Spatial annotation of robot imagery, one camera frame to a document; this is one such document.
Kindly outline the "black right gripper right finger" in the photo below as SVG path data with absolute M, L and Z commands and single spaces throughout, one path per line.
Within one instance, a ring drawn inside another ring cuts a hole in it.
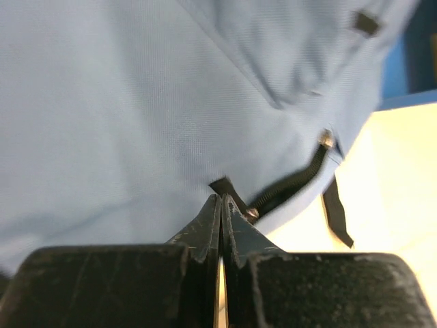
M 230 195 L 221 227 L 230 327 L 435 327 L 398 256 L 288 253 L 251 225 Z

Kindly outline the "blue student backpack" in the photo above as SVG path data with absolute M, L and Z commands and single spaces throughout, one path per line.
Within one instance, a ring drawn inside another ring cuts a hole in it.
M 380 104 L 416 1 L 2 1 L 1 270 L 53 245 L 162 243 L 224 176 L 251 202 Z

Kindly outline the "blue shelf unit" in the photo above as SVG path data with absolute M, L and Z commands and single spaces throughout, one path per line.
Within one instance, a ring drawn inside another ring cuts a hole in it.
M 385 60 L 378 111 L 436 102 L 432 54 L 435 33 L 436 10 L 417 10 Z

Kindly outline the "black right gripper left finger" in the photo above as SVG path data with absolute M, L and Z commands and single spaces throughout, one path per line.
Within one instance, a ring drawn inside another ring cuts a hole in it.
M 216 327 L 221 199 L 163 244 L 34 251 L 1 298 L 2 327 Z

